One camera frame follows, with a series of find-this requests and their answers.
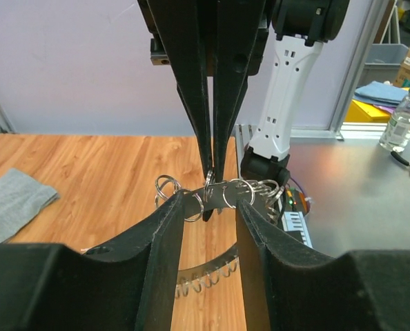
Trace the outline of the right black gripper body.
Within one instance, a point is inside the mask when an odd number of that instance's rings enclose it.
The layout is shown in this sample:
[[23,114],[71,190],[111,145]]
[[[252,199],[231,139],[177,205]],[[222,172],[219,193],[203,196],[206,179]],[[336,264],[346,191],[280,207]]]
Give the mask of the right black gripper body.
[[[150,39],[150,60],[154,66],[169,66],[170,60],[162,45],[159,33],[156,28],[153,16],[150,13],[147,1],[138,0],[137,4],[141,10],[142,17],[146,23]],[[214,75],[214,43],[216,37],[216,15],[217,1],[197,1],[199,9],[199,33],[204,42],[206,51],[207,75]],[[257,36],[254,43],[253,54],[248,63],[248,76],[255,76],[260,69],[263,60],[266,41],[269,36],[269,26],[271,23],[271,2],[265,1],[262,19],[258,26]]]

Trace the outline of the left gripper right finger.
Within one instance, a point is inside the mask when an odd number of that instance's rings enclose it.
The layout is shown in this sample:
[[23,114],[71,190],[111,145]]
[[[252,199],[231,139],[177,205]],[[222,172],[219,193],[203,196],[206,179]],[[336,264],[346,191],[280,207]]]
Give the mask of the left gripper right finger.
[[236,207],[248,330],[410,330],[410,250],[318,252]]

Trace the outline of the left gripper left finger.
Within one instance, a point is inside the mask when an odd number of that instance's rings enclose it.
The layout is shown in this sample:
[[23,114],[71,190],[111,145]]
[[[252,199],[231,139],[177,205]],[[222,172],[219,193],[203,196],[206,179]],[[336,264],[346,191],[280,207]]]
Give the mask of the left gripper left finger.
[[0,330],[168,330],[184,196],[85,254],[0,244]]

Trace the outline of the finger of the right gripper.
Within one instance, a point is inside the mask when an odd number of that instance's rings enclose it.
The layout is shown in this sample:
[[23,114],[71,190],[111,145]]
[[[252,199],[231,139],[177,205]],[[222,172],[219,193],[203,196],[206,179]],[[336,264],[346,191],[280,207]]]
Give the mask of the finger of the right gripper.
[[212,169],[205,47],[196,1],[149,1],[177,91],[197,138],[203,175]]
[[264,1],[218,1],[213,75],[213,158],[215,180],[224,178],[228,140],[247,84]]

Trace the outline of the metal disc keyring holder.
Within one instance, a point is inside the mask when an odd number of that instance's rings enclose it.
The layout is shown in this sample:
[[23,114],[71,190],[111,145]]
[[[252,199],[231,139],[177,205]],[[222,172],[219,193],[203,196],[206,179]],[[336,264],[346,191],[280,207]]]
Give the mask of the metal disc keyring holder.
[[[173,189],[173,194],[182,193],[186,198],[186,223],[202,219],[208,211],[224,209],[234,210],[236,202],[244,200],[256,208],[266,220],[277,225],[284,214],[286,187],[271,179],[231,179],[216,182],[212,172],[207,174],[204,186],[190,190],[167,174],[159,175],[155,180],[155,207],[158,208],[169,198],[166,187]],[[221,255],[195,267],[179,270],[175,288],[175,298],[187,297],[190,293],[200,293],[216,286],[220,279],[232,276],[239,266],[238,247],[234,243]]]

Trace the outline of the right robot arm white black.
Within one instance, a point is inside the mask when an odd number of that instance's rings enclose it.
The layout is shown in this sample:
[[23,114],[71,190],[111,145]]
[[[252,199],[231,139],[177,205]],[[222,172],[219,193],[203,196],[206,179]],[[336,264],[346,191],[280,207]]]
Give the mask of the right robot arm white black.
[[260,70],[270,33],[274,57],[260,122],[242,159],[245,179],[289,179],[293,115],[348,1],[140,1],[151,60],[173,71],[197,138],[204,178],[224,177],[229,137]]

